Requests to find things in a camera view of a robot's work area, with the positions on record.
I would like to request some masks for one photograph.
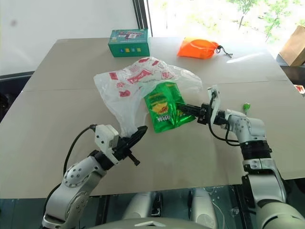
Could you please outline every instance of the orange pouch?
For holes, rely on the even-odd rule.
[[[219,45],[216,42],[185,38],[177,55],[199,59],[209,59],[213,56],[214,51],[218,46]]]

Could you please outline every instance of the table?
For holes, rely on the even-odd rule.
[[[0,124],[0,198],[46,197],[61,182],[64,159],[81,130],[91,123],[120,130],[93,76],[121,69],[138,58],[113,58],[107,41],[57,41],[28,81]],[[176,57],[180,38],[151,38],[150,42],[152,56],[197,74],[204,88],[217,83],[222,109],[241,111],[244,102],[251,103],[248,115],[265,122],[272,156],[283,178],[305,177],[299,125],[305,101],[264,48],[224,44],[234,51],[234,58],[216,54],[203,61]],[[207,101],[204,92],[191,102]],[[132,148],[141,164],[135,167],[131,160],[124,160],[92,195],[241,183],[240,149],[213,138],[206,126],[191,122],[156,134],[149,117],[146,124],[147,133]],[[213,128],[224,136],[224,130]],[[68,165],[96,148],[93,133],[86,133]]]

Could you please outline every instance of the brown paper bag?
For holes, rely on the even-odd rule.
[[[305,62],[305,27],[297,26],[280,55],[289,66],[300,66]]]

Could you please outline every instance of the drawstring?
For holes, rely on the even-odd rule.
[[[221,45],[219,45],[219,46],[216,48],[216,53],[220,53],[221,49],[223,49],[223,52],[224,52],[226,55],[228,55],[230,58],[232,58],[233,53],[227,53],[227,52],[224,50],[223,46],[221,46]]]

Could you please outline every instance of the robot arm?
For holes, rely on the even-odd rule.
[[[246,202],[256,208],[257,225],[260,229],[305,228],[305,219],[292,206],[286,204],[286,191],[282,178],[271,158],[272,150],[266,140],[262,120],[248,118],[245,114],[218,110],[220,96],[217,86],[208,88],[210,104],[201,107],[179,105],[178,109],[198,117],[198,123],[220,125],[226,129],[226,138],[219,138],[232,145],[228,132],[235,133],[243,154],[243,167],[247,175],[242,177]]]
[[[130,150],[145,134],[141,126],[130,138],[121,138],[111,125],[95,127],[95,143],[100,151],[94,150],[86,159],[72,165],[64,174],[59,187],[47,200],[42,225],[47,229],[75,228],[87,205],[93,189],[106,171],[119,161],[129,157],[135,165],[140,162]]]

